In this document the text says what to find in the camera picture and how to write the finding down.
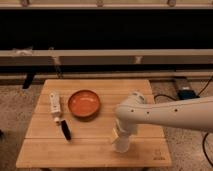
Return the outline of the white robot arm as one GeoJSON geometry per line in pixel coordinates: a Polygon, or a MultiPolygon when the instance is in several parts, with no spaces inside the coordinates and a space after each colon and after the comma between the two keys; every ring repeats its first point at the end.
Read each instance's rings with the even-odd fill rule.
{"type": "Polygon", "coordinates": [[[138,91],[131,93],[116,109],[112,138],[128,138],[138,124],[153,124],[213,132],[213,96],[158,104],[147,104],[138,91]]]}

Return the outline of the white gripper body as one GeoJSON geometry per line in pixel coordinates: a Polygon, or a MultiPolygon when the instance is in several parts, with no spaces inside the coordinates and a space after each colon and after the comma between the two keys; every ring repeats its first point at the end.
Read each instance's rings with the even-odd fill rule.
{"type": "Polygon", "coordinates": [[[128,123],[117,119],[115,121],[115,130],[119,137],[121,136],[130,137],[131,135],[137,134],[138,126],[136,124],[128,123]]]}

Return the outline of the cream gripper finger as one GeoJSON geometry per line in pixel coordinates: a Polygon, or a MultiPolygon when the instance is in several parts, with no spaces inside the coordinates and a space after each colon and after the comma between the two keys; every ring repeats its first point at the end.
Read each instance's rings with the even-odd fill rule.
{"type": "Polygon", "coordinates": [[[119,137],[117,128],[113,128],[112,130],[112,140],[116,140],[119,137]]]}

